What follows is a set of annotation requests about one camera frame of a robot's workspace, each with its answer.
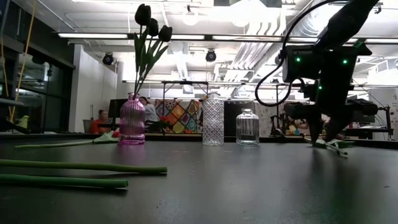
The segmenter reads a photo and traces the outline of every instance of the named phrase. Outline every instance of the colorful quilt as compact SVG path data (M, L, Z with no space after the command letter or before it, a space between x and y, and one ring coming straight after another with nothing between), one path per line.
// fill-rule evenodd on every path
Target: colorful quilt
M156 113L162 121L172 125L166 128L168 133L201 133L203 111L198 100L149 100L156 108Z

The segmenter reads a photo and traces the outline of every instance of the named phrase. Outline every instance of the pink glass vase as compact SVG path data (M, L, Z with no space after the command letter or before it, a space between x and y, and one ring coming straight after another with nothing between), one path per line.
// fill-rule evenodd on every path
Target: pink glass vase
M120 144L143 144L145 141L145 108L129 93L129 98L120 109Z

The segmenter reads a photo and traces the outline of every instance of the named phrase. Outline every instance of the black tulip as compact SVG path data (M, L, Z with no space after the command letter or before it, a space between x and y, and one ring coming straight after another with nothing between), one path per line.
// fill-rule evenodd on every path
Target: black tulip
M169 42L172 39L173 27L167 27L164 25L159 32L159 40L163 42Z
M148 26L150 17L150 6L146 6L145 4L141 4L140 6L138 6L134 18L140 26Z
M151 37L156 37L159 34L159 25L156 19L151 18L148 24L149 35Z

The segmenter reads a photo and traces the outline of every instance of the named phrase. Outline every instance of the glass vase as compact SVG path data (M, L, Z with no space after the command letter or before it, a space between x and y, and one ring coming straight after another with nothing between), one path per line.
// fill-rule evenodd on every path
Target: glass vase
M210 93L203 101L203 144L222 146L224 144L224 101L220 94Z
M259 117L252 109L242 109L236 117L236 143L240 145L257 145L260 142Z
M145 141L145 108L129 93L129 98L120 109L120 144L143 144Z

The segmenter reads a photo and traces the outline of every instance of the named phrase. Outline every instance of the black table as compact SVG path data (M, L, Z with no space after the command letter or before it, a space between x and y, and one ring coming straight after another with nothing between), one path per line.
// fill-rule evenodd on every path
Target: black table
M343 132L346 136L357 136L360 139L373 139L373 133L394 134L393 129L387 128L347 128Z
M0 158L169 167L167 176L149 177L0 167L9 174L129 181L128 190L0 185L2 224L398 222L398 152L386 149L356 147L343 159L298 143L206 147L148 141L50 149L0 144Z

